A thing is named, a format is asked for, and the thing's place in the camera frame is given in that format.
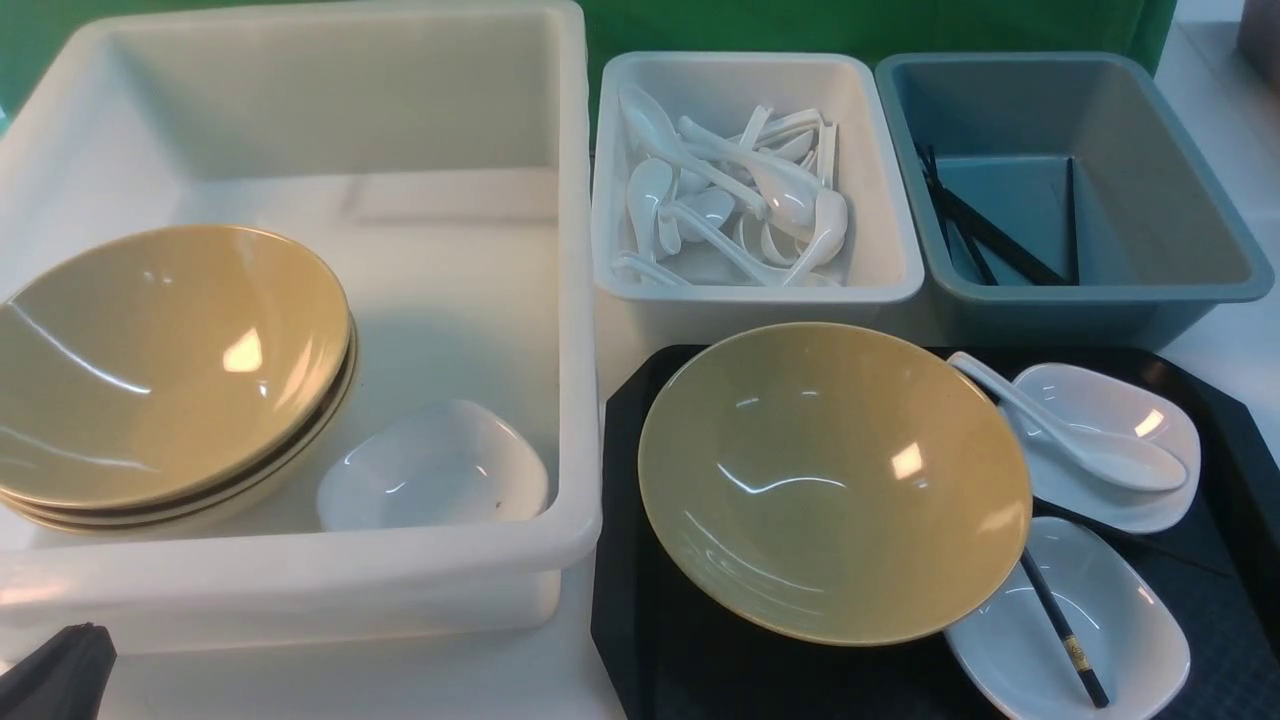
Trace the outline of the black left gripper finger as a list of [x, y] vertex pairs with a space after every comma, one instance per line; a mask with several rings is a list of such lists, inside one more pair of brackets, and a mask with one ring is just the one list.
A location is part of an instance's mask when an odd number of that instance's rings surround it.
[[3, 671], [1, 717], [96, 719], [115, 661], [109, 629], [64, 626]]

